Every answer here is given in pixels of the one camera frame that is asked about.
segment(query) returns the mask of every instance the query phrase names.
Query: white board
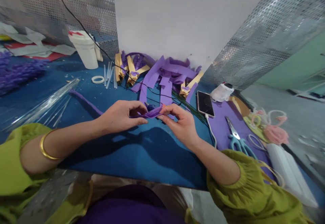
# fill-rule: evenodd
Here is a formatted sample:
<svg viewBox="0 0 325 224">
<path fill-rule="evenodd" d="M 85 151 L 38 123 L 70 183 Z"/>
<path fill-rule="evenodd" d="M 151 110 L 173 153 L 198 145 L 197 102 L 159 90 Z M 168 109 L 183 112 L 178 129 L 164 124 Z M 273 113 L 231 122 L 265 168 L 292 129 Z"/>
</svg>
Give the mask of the white board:
<svg viewBox="0 0 325 224">
<path fill-rule="evenodd" d="M 115 0 L 120 50 L 206 71 L 260 0 Z"/>
</svg>

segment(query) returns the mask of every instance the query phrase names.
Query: blue table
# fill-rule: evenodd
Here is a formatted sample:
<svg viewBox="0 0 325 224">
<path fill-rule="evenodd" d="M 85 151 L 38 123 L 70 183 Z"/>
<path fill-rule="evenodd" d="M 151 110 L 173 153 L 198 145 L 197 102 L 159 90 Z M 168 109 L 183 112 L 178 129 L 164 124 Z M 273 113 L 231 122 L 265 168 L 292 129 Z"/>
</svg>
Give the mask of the blue table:
<svg viewBox="0 0 325 224">
<path fill-rule="evenodd" d="M 27 60 L 22 57 L 13 59 Z M 114 89 L 113 83 L 108 89 L 105 89 L 103 84 L 93 84 L 93 76 L 103 75 L 101 62 L 98 69 L 87 70 L 78 54 L 62 60 L 64 61 L 49 63 L 45 76 L 0 98 L 0 114 L 4 116 L 2 121 L 27 112 L 36 105 L 35 101 L 48 97 L 64 86 L 66 80 L 76 77 L 81 78 L 77 91 L 101 111 L 108 109 L 117 100 L 137 100 L 139 97 L 139 94 L 126 89 L 125 81 L 118 89 Z M 213 87 L 202 82 L 197 88 L 201 91 L 212 89 Z M 150 91 L 147 95 L 149 103 L 159 106 L 158 95 Z M 195 96 L 192 97 L 191 104 L 196 107 Z M 59 127 L 92 120 L 95 117 L 96 113 L 92 109 L 73 97 L 65 109 Z M 199 136 L 212 144 L 208 127 L 194 118 Z M 4 142 L 7 136 L 8 134 L 1 132 L 0 141 Z M 147 125 L 88 142 L 59 167 L 207 190 L 206 168 L 176 139 L 169 127 L 158 119 L 149 119 Z"/>
</svg>

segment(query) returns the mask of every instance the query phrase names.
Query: tape roll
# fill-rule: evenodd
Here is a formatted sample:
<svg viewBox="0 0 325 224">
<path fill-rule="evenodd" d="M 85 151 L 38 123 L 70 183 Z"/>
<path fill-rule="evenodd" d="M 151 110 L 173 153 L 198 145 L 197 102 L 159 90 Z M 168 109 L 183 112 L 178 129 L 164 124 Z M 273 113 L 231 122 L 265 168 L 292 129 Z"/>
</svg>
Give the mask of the tape roll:
<svg viewBox="0 0 325 224">
<path fill-rule="evenodd" d="M 103 83 L 104 82 L 104 77 L 103 76 L 94 76 L 94 77 L 92 77 L 92 82 L 93 83 L 97 83 L 97 84 L 99 84 L 99 83 Z"/>
</svg>

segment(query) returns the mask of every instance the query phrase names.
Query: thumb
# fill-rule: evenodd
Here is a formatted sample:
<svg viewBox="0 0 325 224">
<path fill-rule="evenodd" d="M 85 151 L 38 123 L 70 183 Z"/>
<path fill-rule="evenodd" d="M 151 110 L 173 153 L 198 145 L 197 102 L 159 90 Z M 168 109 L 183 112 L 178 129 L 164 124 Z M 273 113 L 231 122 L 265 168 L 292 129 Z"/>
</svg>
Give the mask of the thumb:
<svg viewBox="0 0 325 224">
<path fill-rule="evenodd" d="M 177 125 L 177 122 L 175 122 L 174 120 L 170 119 L 168 116 L 166 115 L 159 115 L 157 116 L 158 119 L 162 120 L 164 123 L 166 123 L 167 126 L 174 127 L 175 125 Z"/>
<path fill-rule="evenodd" d="M 142 117 L 130 119 L 130 126 L 131 127 L 139 126 L 139 125 L 143 125 L 143 124 L 148 124 L 148 121 L 146 119 L 142 118 Z"/>
</svg>

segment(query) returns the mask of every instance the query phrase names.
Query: metal mesh panel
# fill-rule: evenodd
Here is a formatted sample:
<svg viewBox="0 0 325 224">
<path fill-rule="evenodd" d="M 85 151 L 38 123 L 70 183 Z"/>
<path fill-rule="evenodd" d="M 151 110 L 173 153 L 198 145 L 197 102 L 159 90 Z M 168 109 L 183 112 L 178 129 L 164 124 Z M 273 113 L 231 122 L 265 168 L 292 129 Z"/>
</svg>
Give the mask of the metal mesh panel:
<svg viewBox="0 0 325 224">
<path fill-rule="evenodd" d="M 113 56 L 118 50 L 114 0 L 64 0 Z M 61 0 L 0 0 L 0 20 L 24 33 L 27 26 L 49 41 L 71 45 L 67 30 L 81 26 Z M 261 0 L 203 79 L 245 89 L 325 29 L 325 0 Z"/>
</svg>

